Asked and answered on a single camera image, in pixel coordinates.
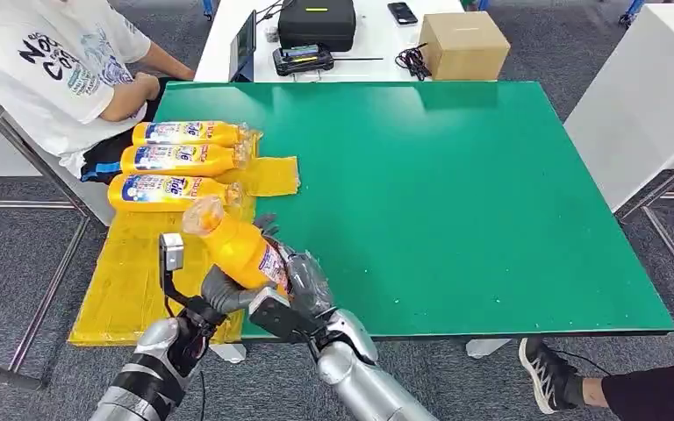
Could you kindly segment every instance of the black pants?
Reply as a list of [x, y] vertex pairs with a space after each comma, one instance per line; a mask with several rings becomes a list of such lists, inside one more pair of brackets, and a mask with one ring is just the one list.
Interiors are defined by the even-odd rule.
[[[159, 96], [147, 101], [146, 116], [142, 121], [153, 121], [159, 109], [161, 95], [167, 83], [177, 81], [172, 77], [159, 78]], [[133, 129], [118, 133], [109, 139], [102, 140], [83, 154], [82, 182], [103, 182], [109, 184], [115, 175], [120, 174], [120, 156], [127, 147], [133, 144]]]
[[674, 421], [674, 366], [606, 377], [603, 394], [624, 421]]

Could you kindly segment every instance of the black shoe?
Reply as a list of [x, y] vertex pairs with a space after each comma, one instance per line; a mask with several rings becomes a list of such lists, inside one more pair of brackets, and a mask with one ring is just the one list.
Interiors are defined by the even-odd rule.
[[552, 352], [540, 339], [524, 338], [518, 348], [520, 364], [534, 381], [534, 396], [541, 412], [553, 414], [576, 405], [565, 399], [567, 382], [576, 382], [577, 369]]

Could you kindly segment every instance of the black case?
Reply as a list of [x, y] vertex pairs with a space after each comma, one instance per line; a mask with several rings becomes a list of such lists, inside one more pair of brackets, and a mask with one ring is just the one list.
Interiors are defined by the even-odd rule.
[[353, 0], [291, 0], [280, 12], [277, 31], [283, 48], [319, 44], [348, 51], [355, 37]]

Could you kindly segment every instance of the yellow bottle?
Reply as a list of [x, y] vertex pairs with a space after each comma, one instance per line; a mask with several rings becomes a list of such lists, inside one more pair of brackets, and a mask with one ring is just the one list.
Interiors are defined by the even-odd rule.
[[173, 175], [121, 174], [107, 190], [113, 208], [129, 212], [184, 212], [196, 198], [214, 195], [225, 205], [239, 205], [241, 186], [212, 178]]
[[134, 145], [196, 145], [212, 143], [232, 147], [249, 142], [260, 134], [246, 124], [232, 125], [223, 121], [169, 121], [139, 123], [133, 128]]
[[225, 213], [216, 196], [196, 200], [184, 212], [182, 228], [199, 235], [213, 262], [242, 287], [256, 289], [274, 282], [285, 296], [288, 276], [280, 253], [259, 228]]
[[247, 165], [247, 146], [217, 145], [129, 146], [120, 157], [120, 169], [128, 174], [220, 175]]

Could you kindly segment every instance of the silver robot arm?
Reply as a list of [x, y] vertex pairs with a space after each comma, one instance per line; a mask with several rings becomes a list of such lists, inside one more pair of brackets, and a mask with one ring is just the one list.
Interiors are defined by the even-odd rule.
[[360, 320], [337, 309], [316, 259], [276, 243], [290, 281], [289, 298], [264, 289], [249, 319], [289, 342], [307, 340], [319, 377], [358, 421], [437, 420], [378, 365], [378, 351]]
[[165, 318], [149, 326], [90, 421], [166, 420], [182, 402], [204, 353], [195, 350], [200, 353], [197, 359], [181, 355], [194, 344], [188, 323], [185, 318]]
[[90, 421], [165, 421], [182, 403], [209, 339], [226, 319], [210, 299], [184, 296], [176, 290], [173, 272], [182, 268], [182, 263], [182, 237], [162, 234], [159, 274], [164, 303], [170, 315], [168, 298], [183, 309], [176, 317], [159, 320], [146, 329]]
[[378, 366], [376, 345], [358, 318], [335, 310], [326, 331], [335, 339], [317, 359], [319, 377], [359, 421], [437, 420], [394, 377]]

